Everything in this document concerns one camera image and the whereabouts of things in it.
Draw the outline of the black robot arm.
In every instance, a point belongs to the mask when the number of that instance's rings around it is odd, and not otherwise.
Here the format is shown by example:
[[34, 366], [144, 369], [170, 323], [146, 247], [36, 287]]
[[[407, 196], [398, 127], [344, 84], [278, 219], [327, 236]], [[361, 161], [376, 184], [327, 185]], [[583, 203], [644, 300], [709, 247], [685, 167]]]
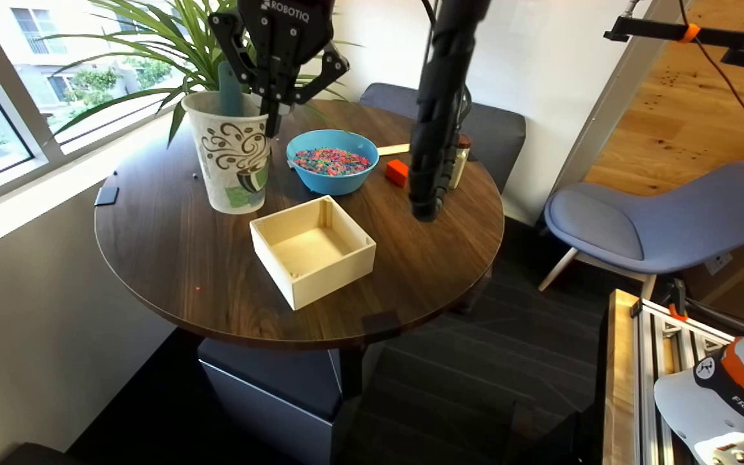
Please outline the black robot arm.
[[[407, 198], [416, 219], [434, 219], [449, 189], [455, 145], [470, 106], [467, 66], [476, 28], [491, 0], [439, 0], [432, 11], [419, 110], [411, 137]], [[206, 16], [233, 75], [261, 96], [269, 132], [278, 132], [278, 106], [306, 104], [341, 75], [346, 56], [334, 46], [334, 0], [238, 0]]]

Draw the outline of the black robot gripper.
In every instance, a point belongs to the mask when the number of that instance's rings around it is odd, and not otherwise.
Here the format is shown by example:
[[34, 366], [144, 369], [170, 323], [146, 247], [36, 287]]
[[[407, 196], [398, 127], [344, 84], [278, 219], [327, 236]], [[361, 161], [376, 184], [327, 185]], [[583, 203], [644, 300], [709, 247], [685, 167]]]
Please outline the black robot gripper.
[[348, 60], [331, 46], [334, 0], [238, 0], [235, 11], [210, 16], [210, 28], [235, 78], [261, 96], [265, 134], [278, 132], [278, 106], [313, 100], [348, 72]]

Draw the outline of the white orange robot base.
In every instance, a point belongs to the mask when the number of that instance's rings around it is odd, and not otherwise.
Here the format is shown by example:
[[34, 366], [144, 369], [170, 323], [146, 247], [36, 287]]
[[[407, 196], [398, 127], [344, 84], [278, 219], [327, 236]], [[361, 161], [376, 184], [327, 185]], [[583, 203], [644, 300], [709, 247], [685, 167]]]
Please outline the white orange robot base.
[[697, 465], [744, 465], [744, 336], [658, 376], [653, 405]]

